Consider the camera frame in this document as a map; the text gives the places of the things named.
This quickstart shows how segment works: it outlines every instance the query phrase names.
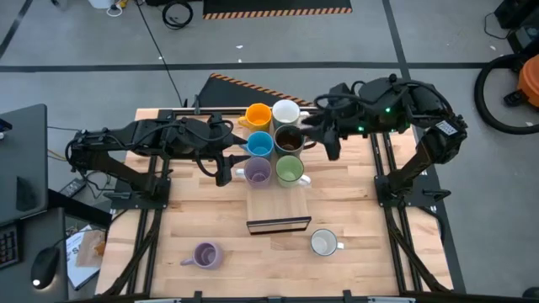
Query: orange mug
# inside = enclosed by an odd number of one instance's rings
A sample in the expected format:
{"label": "orange mug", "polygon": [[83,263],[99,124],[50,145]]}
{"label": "orange mug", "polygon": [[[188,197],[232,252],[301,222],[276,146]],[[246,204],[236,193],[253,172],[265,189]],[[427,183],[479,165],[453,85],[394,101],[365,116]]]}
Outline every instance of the orange mug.
{"label": "orange mug", "polygon": [[271,108],[266,104],[253,104],[248,107],[245,116],[239,117],[237,122],[251,131],[270,130]]}

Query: purple mug on its side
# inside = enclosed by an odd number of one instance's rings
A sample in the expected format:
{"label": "purple mug on its side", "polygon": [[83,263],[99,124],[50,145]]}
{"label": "purple mug on its side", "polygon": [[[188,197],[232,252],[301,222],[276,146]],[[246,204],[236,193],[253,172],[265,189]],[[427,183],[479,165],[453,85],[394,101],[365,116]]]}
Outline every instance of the purple mug on its side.
{"label": "purple mug on its side", "polygon": [[202,242],[193,251],[193,257],[185,259],[180,265],[196,265],[203,269],[218,269],[221,266],[224,253],[215,243]]}

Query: yellow hazard stripe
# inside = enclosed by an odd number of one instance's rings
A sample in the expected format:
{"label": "yellow hazard stripe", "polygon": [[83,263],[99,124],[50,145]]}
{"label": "yellow hazard stripe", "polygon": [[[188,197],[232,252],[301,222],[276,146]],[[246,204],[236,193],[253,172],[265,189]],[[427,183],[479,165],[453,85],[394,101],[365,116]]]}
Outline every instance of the yellow hazard stripe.
{"label": "yellow hazard stripe", "polygon": [[204,20],[210,19],[240,19],[240,18],[261,18],[279,16],[303,16],[329,13],[352,13],[352,8],[305,8],[305,9],[285,9],[268,10],[254,12],[234,12],[234,13],[207,13]]}
{"label": "yellow hazard stripe", "polygon": [[279,97],[279,98],[286,98],[286,99],[289,99],[291,101],[294,101],[295,103],[297,103],[298,105],[301,105],[301,106],[310,105],[307,101],[303,100],[302,98],[287,95],[285,93],[280,93],[280,92],[277,92],[277,91],[275,91],[273,89],[263,88],[263,87],[261,87],[259,85],[252,84],[252,83],[245,82],[245,81],[241,81],[241,80],[237,80],[237,79],[234,79],[232,77],[227,77],[227,76],[222,75],[220,73],[214,72],[214,73],[212,73],[210,75],[210,77],[213,77],[213,78],[216,78],[216,79],[219,79],[219,80],[222,80],[222,81],[227,81],[227,82],[230,82],[230,83],[233,83],[233,84],[236,84],[236,85],[240,85],[240,86],[243,86],[243,87],[246,87],[246,88],[256,89],[259,92],[268,93],[268,94],[274,95],[274,96]]}

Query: mug handle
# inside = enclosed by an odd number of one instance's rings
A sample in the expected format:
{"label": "mug handle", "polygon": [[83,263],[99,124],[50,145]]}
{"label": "mug handle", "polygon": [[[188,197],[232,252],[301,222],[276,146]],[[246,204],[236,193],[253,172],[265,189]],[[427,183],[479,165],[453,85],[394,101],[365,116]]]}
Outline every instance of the mug handle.
{"label": "mug handle", "polygon": [[305,144],[303,144],[303,150],[308,150],[308,149],[311,149],[313,147],[315,147],[317,145],[317,142],[316,141],[308,141],[310,142],[310,144],[307,144],[307,142],[305,142]]}
{"label": "mug handle", "polygon": [[245,169],[243,168],[236,169],[236,177],[245,178]]}
{"label": "mug handle", "polygon": [[247,121],[247,118],[242,116],[242,117],[239,117],[237,118],[237,123],[243,127],[247,127],[247,128],[251,128],[251,124]]}
{"label": "mug handle", "polygon": [[307,185],[311,184],[311,178],[309,178],[309,176],[307,176],[307,175],[302,175],[300,177],[299,182],[300,182],[300,185],[307,186]]}
{"label": "mug handle", "polygon": [[181,266],[193,265],[193,264],[195,264],[195,260],[193,258],[185,259],[184,261],[179,263],[179,265],[181,265]]}

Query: gray floor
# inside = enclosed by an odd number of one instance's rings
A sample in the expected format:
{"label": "gray floor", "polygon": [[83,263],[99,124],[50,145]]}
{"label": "gray floor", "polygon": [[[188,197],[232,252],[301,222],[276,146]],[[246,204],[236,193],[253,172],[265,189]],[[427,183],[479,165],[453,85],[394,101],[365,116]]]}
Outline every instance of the gray floor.
{"label": "gray floor", "polygon": [[[0,2],[0,39],[23,0]],[[397,62],[382,2],[352,0],[354,12],[331,16],[203,21],[201,3],[187,29],[166,29],[156,8],[143,7],[168,63],[298,61]],[[505,41],[483,33],[483,16],[499,0],[391,0],[408,62],[489,61],[510,53]],[[502,33],[492,20],[493,31]],[[160,64],[136,7],[109,18],[85,0],[69,0],[60,11],[34,0],[0,66]],[[220,72],[304,99],[326,93],[339,82],[370,80],[399,71],[384,69],[279,69],[174,71],[183,98],[192,100],[210,73]],[[469,138],[451,163],[439,166],[464,282],[469,293],[518,296],[539,285],[536,252],[539,211],[535,185],[537,136],[508,136],[489,129],[472,101],[477,70],[412,70],[412,78],[432,82],[463,114]],[[515,78],[496,72],[488,81],[491,109],[504,122],[537,123],[526,109],[505,109],[496,96],[509,93]],[[98,129],[121,127],[140,107],[177,107],[166,72],[0,73],[0,112],[44,103],[49,124]],[[63,151],[72,133],[50,130],[49,148]],[[75,178],[63,162],[50,161],[50,187]],[[95,176],[104,182],[102,176]],[[78,199],[95,204],[89,192]],[[93,293],[95,283],[79,294]]]}

